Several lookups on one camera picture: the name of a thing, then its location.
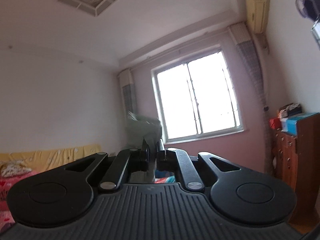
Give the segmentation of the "light grey-green down jacket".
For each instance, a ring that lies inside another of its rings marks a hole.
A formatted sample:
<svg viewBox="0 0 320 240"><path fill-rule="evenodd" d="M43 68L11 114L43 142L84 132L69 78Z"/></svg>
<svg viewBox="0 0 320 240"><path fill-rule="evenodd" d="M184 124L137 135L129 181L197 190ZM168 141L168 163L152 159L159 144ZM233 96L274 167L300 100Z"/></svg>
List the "light grey-green down jacket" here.
<svg viewBox="0 0 320 240"><path fill-rule="evenodd" d="M150 118L128 112L126 120L127 143L125 148L142 148L143 141L149 147L148 170L135 171L131 174L131 183L153 183L155 181L157 142L162 138L161 122L157 118Z"/></svg>

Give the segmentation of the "yellow headboard cover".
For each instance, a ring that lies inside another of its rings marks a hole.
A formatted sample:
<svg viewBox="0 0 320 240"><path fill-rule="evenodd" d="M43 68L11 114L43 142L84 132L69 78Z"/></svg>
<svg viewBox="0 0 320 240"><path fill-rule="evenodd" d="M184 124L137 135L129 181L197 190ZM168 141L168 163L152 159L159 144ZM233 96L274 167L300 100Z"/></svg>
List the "yellow headboard cover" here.
<svg viewBox="0 0 320 240"><path fill-rule="evenodd" d="M48 151L1 153L1 165L7 163L21 163L40 173L66 165L100 151L101 146L99 144L93 144Z"/></svg>

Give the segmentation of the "floral patterned small pillow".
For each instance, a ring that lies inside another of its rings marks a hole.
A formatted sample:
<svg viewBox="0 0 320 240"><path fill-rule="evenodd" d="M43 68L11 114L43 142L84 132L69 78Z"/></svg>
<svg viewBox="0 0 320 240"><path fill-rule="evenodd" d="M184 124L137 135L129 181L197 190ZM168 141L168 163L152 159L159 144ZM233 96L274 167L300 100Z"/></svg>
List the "floral patterned small pillow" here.
<svg viewBox="0 0 320 240"><path fill-rule="evenodd" d="M1 161L1 177L9 178L28 174L32 169L21 160Z"/></svg>

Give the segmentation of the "brown wooden dresser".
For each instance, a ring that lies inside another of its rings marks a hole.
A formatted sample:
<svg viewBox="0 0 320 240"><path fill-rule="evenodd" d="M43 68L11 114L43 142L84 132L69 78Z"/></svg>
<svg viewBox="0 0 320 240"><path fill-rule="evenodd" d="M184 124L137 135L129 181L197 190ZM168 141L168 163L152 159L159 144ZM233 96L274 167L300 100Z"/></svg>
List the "brown wooden dresser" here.
<svg viewBox="0 0 320 240"><path fill-rule="evenodd" d="M319 192L319 114L301 120L297 135L273 131L275 177L281 179L297 197L293 217L315 209Z"/></svg>

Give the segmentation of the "red box on dresser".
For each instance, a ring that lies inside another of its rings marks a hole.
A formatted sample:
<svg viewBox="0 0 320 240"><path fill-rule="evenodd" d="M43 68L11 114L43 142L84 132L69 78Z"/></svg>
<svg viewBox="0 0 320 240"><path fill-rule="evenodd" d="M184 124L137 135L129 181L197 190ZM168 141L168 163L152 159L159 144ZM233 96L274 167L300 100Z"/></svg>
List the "red box on dresser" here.
<svg viewBox="0 0 320 240"><path fill-rule="evenodd" d="M269 125L270 128L274 130L282 129L281 120L279 118L271 118L269 120Z"/></svg>

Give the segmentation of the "orange teal white quilt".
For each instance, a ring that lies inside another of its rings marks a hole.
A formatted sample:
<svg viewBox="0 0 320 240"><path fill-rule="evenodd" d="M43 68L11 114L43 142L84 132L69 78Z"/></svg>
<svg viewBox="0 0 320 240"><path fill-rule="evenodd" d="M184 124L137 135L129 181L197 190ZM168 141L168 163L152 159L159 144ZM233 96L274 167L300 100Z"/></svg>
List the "orange teal white quilt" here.
<svg viewBox="0 0 320 240"><path fill-rule="evenodd" d="M167 184L167 183L174 183L175 176L173 172L169 171L155 171L155 184Z"/></svg>

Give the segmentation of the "teal box on dresser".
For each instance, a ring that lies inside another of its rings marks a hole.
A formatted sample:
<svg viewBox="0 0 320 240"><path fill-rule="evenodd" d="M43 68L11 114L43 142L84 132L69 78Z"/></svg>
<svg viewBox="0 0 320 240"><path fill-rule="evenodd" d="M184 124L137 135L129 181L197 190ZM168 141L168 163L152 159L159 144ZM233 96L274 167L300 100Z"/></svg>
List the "teal box on dresser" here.
<svg viewBox="0 0 320 240"><path fill-rule="evenodd" d="M301 120L308 119L318 113L300 113L297 115L292 115L285 118L280 118L281 127L283 132L290 133L292 135L297 135L297 124Z"/></svg>

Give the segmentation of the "window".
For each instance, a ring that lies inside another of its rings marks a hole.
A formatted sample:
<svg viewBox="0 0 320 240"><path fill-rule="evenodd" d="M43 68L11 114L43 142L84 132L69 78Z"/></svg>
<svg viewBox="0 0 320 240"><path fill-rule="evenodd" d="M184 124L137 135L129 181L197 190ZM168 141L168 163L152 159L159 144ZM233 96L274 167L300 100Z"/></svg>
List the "window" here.
<svg viewBox="0 0 320 240"><path fill-rule="evenodd" d="M166 143L244 131L232 76L221 46L157 67L151 73Z"/></svg>

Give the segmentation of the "grey checked left curtain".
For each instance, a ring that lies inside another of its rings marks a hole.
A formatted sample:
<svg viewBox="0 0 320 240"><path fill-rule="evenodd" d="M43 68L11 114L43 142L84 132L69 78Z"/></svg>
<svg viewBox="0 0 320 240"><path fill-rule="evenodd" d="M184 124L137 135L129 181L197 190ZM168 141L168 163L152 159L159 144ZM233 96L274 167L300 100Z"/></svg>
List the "grey checked left curtain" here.
<svg viewBox="0 0 320 240"><path fill-rule="evenodd" d="M119 73L119 83L121 96L126 114L137 114L137 99L135 83L130 69L125 69Z"/></svg>

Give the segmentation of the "grey checked curtain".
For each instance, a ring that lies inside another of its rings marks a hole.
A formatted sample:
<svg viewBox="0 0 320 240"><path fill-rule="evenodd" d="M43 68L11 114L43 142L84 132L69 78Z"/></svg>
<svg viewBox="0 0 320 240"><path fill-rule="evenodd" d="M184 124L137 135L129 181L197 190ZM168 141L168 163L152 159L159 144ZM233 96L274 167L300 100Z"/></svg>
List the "grey checked curtain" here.
<svg viewBox="0 0 320 240"><path fill-rule="evenodd" d="M240 55L244 67L249 75L251 84L255 89L255 93L259 100L260 112L263 119L263 135L264 135L264 172L273 174L273 155L271 150L271 131L268 123L269 107L264 89L263 70L260 63L255 42L249 32L247 25L244 22L236 23L228 27L229 34L234 42L234 45Z"/></svg>
<svg viewBox="0 0 320 240"><path fill-rule="evenodd" d="M121 96L126 114L137 114L137 99L135 83L130 69L125 69L119 73L119 83Z"/></svg>

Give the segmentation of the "grey checked right curtain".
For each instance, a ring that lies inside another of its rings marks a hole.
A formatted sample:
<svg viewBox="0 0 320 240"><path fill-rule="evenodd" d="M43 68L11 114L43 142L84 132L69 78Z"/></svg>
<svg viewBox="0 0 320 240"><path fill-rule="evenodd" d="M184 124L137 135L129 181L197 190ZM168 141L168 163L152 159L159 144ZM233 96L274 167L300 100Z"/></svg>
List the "grey checked right curtain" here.
<svg viewBox="0 0 320 240"><path fill-rule="evenodd" d="M271 131L268 123L269 107L264 89L263 70L260 63L255 42L249 32L247 25L244 22L236 23L228 27L229 34L234 42L234 45L240 55L244 67L249 75L251 84L255 89L255 93L259 100L260 112L263 119L263 135L264 135L264 172L273 174L273 155L271 150Z"/></svg>

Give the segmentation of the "cream wall air conditioner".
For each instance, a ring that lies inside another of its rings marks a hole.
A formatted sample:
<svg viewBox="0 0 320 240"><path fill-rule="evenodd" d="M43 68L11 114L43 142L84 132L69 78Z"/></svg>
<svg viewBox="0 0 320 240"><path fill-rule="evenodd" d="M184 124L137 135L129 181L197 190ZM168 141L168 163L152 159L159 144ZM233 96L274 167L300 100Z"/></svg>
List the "cream wall air conditioner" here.
<svg viewBox="0 0 320 240"><path fill-rule="evenodd" d="M270 0L245 0L247 24L255 34L262 34L268 23Z"/></svg>

